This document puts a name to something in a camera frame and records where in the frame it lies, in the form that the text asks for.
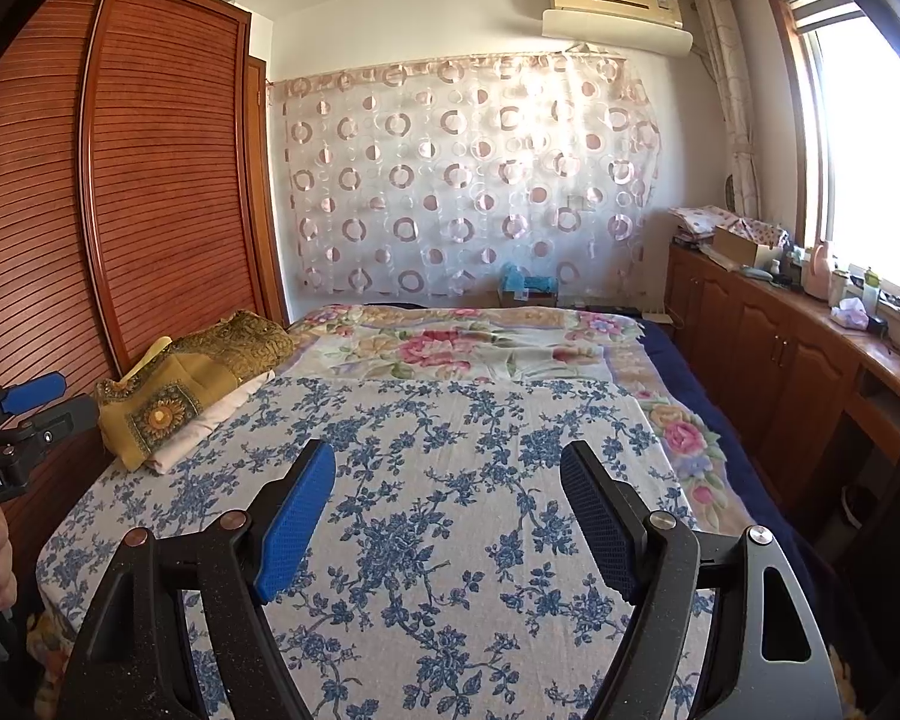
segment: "bed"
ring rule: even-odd
[[[114,464],[48,541],[36,574],[58,661],[127,530],[187,533],[245,507],[310,437],[333,445],[338,479],[266,616],[315,717],[583,717],[629,607],[599,580],[560,488],[571,439],[700,530],[736,535],[756,514],[812,587],[730,426],[654,326],[329,306],[290,333],[274,380],[168,475]],[[230,717],[199,596],[186,603],[208,710]],[[698,592],[667,717],[689,710],[712,605]]]

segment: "circle patterned curtain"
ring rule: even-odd
[[[305,288],[494,292],[515,263],[639,303],[660,132],[632,60],[382,65],[276,84],[271,106]]]

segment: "blue floral bedsheet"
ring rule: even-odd
[[[607,381],[279,377],[170,475],[114,464],[87,490],[37,565],[60,627],[74,635],[125,531],[188,533],[247,507],[311,437],[338,478],[266,618],[314,717],[582,717],[631,608],[599,577],[560,450],[587,440],[652,509],[691,521],[640,405]],[[231,717],[199,596],[187,605],[208,710]],[[698,593],[667,718],[686,717],[711,610]]]

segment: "silver bolt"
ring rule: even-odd
[[[235,531],[237,528],[242,528],[245,522],[247,522],[247,513],[241,512],[240,509],[233,509],[232,512],[227,512],[220,518],[220,527],[224,531]]]
[[[770,528],[765,528],[763,525],[754,525],[746,531],[746,534],[754,544],[766,546],[773,541],[773,533],[770,532]]]
[[[677,527],[677,517],[669,512],[650,512],[650,525],[658,531],[669,531]]]
[[[124,536],[124,543],[128,547],[138,547],[144,541],[146,541],[146,528],[134,528],[132,531],[127,531]]]

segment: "pink bottle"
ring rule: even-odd
[[[806,284],[803,285],[807,295],[812,295],[820,300],[827,300],[830,295],[830,274],[834,269],[830,259],[830,242],[821,241],[813,250],[810,257],[810,272],[807,274]]]

